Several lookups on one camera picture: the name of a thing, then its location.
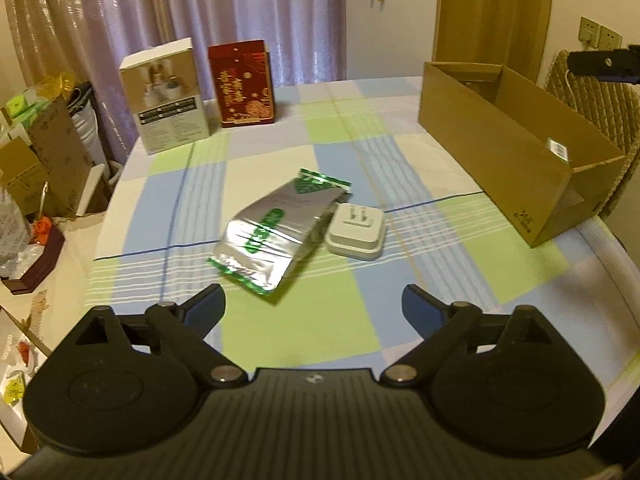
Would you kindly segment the silver green foil pouch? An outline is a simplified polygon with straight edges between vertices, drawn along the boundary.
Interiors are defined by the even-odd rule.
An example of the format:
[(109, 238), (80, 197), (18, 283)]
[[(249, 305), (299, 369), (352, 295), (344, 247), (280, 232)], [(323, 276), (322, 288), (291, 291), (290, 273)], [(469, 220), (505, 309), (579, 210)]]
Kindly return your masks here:
[(208, 262), (260, 296), (272, 294), (321, 242), (352, 185), (306, 168), (227, 224)]

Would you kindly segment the white power adapter plug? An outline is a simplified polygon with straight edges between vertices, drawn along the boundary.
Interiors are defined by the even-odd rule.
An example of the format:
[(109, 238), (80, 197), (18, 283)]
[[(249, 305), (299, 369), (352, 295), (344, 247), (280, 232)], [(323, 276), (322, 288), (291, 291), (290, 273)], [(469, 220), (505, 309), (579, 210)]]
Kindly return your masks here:
[(385, 234), (382, 209), (344, 203), (335, 209), (324, 244), (332, 254), (369, 261), (382, 254)]

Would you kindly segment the quilted tan chair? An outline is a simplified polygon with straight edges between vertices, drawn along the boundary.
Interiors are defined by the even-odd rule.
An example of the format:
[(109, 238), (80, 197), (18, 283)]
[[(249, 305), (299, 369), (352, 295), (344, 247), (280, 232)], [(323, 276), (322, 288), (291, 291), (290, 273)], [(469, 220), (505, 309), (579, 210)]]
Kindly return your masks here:
[(639, 96), (628, 84), (571, 75), (569, 53), (561, 50), (555, 55), (544, 88), (592, 122), (625, 155), (622, 171), (599, 209), (599, 216), (606, 219), (639, 166)]

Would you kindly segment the brown cardboard box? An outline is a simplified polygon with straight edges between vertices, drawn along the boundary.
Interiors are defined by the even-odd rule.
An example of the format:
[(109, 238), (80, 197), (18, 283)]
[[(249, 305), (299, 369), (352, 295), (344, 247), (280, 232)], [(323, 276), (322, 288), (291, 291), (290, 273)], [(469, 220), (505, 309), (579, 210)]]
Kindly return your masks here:
[(425, 63), (418, 122), (532, 247), (597, 214), (625, 161), (585, 117), (503, 65)]

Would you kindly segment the brown thick curtain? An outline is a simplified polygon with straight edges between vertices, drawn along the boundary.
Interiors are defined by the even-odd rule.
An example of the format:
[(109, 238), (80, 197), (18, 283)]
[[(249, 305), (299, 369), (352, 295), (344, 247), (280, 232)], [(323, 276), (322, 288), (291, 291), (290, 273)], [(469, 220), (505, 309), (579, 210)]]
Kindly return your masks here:
[(552, 0), (437, 0), (432, 59), (539, 75)]

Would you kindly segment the dark wooden tray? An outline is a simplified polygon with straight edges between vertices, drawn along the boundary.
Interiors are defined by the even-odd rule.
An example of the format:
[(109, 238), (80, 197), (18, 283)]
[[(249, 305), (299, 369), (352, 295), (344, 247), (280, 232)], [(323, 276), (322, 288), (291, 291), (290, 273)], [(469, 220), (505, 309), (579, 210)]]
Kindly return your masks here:
[(39, 258), (19, 278), (2, 278), (1, 283), (14, 296), (31, 294), (54, 270), (64, 242), (64, 235), (54, 224)]

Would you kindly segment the brown patterned paper bag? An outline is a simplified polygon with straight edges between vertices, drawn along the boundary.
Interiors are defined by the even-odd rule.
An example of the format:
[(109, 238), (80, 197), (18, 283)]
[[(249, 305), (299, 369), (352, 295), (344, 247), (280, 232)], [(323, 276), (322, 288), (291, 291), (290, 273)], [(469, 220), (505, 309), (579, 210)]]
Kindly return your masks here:
[(49, 208), (55, 216), (75, 217), (93, 162), (79, 139), (62, 96), (37, 115), (27, 134), (47, 171)]

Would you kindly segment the white product box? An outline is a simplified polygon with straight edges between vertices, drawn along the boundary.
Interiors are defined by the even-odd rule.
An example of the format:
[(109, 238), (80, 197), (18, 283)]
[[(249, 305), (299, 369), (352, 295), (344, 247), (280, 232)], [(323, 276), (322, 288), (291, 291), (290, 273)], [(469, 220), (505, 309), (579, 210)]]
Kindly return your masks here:
[(125, 56), (119, 75), (139, 138), (149, 155), (209, 136), (191, 38)]

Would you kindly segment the red gift box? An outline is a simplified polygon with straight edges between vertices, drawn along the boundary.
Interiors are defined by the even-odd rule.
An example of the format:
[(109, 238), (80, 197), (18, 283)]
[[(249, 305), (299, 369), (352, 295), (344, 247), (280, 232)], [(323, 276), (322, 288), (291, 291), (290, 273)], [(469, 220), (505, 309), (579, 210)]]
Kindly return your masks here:
[(276, 102), (265, 41), (215, 44), (207, 55), (221, 127), (272, 124)]

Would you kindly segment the yellow plastic bag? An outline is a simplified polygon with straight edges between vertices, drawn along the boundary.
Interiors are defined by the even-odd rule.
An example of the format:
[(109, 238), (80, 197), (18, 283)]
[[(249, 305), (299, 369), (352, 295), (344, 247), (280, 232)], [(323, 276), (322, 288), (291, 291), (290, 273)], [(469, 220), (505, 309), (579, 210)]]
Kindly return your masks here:
[(77, 76), (73, 72), (61, 72), (58, 76), (47, 76), (36, 84), (36, 93), (40, 98), (55, 101), (59, 96), (65, 101), (70, 99), (77, 84)]

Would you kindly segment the green white tissue box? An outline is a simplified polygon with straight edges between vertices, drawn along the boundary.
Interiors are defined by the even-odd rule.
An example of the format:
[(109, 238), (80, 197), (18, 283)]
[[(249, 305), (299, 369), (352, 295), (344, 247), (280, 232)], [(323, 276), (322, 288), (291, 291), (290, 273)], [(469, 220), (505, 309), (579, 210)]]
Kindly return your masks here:
[(35, 88), (27, 88), (12, 96), (1, 111), (9, 127), (22, 125), (28, 129), (49, 103), (50, 101), (40, 96)]

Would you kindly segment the purple sheer curtain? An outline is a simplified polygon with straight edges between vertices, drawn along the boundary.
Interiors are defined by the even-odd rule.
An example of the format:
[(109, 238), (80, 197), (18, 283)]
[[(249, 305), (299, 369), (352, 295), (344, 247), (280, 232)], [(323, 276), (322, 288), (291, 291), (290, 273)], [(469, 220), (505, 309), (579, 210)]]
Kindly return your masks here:
[(125, 103), (125, 56), (181, 38), (193, 44), (201, 92), (214, 94), (207, 50), (261, 39), (276, 86), (346, 73), (345, 0), (2, 0), (25, 81), (72, 72), (96, 92), (103, 139), (119, 162), (137, 131)]

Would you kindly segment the wall power socket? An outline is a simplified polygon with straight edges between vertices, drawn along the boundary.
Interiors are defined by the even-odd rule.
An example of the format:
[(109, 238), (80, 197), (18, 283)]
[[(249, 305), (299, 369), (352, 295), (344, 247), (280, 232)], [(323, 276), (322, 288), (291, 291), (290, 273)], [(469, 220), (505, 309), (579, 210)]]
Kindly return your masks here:
[(579, 22), (578, 41), (584, 50), (596, 50), (599, 44), (601, 25), (582, 16)]

